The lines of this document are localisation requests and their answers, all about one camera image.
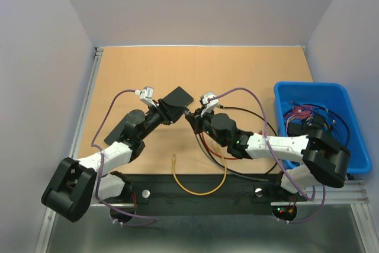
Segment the black network switch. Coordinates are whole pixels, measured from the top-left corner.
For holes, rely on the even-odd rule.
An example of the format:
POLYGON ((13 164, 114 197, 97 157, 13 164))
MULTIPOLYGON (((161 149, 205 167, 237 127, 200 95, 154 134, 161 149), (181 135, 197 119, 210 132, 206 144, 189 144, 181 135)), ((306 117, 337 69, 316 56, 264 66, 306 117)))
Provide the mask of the black network switch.
POLYGON ((180 107, 185 108, 185 112, 189 111, 188 106, 193 102, 193 97, 189 95, 183 88, 177 87, 164 98, 176 99, 180 107))

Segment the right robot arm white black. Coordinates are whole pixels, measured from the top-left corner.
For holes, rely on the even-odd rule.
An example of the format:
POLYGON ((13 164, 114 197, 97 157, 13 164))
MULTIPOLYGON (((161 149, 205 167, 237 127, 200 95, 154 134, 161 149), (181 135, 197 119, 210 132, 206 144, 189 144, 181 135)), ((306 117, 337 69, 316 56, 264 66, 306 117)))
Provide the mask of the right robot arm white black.
POLYGON ((195 134, 208 134, 237 159, 271 156, 278 162, 298 162, 298 167, 284 169, 280 181, 272 186, 273 195, 280 200, 307 187, 342 188, 345 184, 351 152, 327 132, 316 129, 294 137, 264 136, 239 129, 227 114, 200 109, 185 118, 195 134))

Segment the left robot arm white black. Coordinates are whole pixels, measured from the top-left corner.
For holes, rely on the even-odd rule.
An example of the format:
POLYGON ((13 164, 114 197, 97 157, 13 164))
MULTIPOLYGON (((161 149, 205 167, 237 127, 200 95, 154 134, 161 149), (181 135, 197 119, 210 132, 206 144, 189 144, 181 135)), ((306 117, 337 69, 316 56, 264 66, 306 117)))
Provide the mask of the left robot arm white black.
POLYGON ((138 158, 145 147, 144 139, 161 124, 176 123, 192 102, 192 97, 167 95, 151 101, 147 112, 128 112, 106 137, 105 149, 94 143, 96 153, 61 160, 43 192, 42 204, 76 222, 95 203, 136 198, 131 179, 115 168, 138 158))

